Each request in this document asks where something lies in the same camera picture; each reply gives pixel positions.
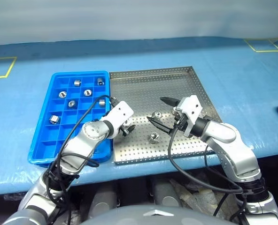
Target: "metal cylinder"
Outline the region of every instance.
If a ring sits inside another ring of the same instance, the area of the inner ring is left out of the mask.
[[[166,179],[153,178],[153,191],[154,191],[154,201],[156,205],[164,206],[177,206],[181,207],[182,203],[171,185],[171,183]]]
[[[152,117],[153,117],[154,119],[160,119],[160,118],[162,118],[162,113],[161,113],[160,111],[154,111],[154,112],[152,113]]]
[[[95,194],[88,218],[92,219],[102,213],[105,213],[117,206],[117,194],[111,183],[103,184]]]
[[[104,81],[103,81],[103,79],[102,78],[97,78],[97,85],[98,86],[102,86],[102,85],[104,85],[105,83],[104,83]]]
[[[60,122],[60,117],[58,116],[55,116],[55,115],[52,115],[50,118],[49,118],[49,122],[51,124],[57,124]]]
[[[75,80],[74,81],[74,86],[80,86],[81,85],[81,80]]]
[[[105,107],[106,106],[106,100],[104,100],[104,99],[100,99],[100,101],[99,101],[99,106],[101,106],[101,107]]]

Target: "stainless steel tray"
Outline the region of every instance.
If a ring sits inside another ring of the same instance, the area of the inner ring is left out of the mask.
[[[128,72],[110,73],[111,96],[124,100],[134,110],[130,122],[136,125],[128,136],[119,135],[114,139],[114,161],[116,164],[138,163],[167,158],[170,137],[151,125],[146,116],[158,110],[160,119],[172,127],[174,116],[172,107],[164,104],[160,97],[181,99],[197,95],[203,107],[202,116],[208,115],[221,121],[208,95],[206,94],[193,67],[177,67]],[[152,132],[160,135],[157,144],[150,144]],[[186,138],[178,132],[171,153],[177,157],[195,156],[203,153],[206,144],[196,137]]]

